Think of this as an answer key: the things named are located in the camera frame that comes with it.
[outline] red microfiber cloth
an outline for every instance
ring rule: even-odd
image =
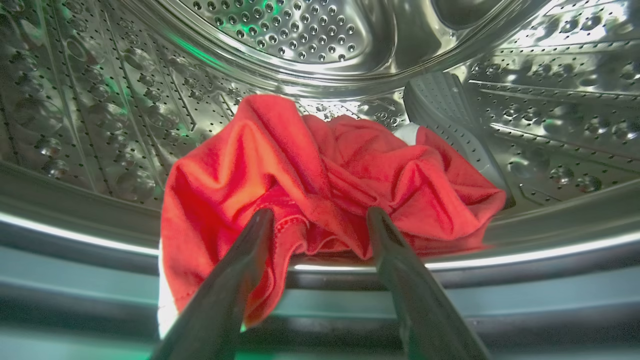
[[[293,254],[372,256],[365,214],[383,208],[420,255],[478,249],[505,194],[438,135],[408,146],[382,125],[300,116],[274,95],[245,98],[227,127],[173,166],[161,272],[182,311],[260,208],[275,215],[266,269],[244,322],[276,306]]]

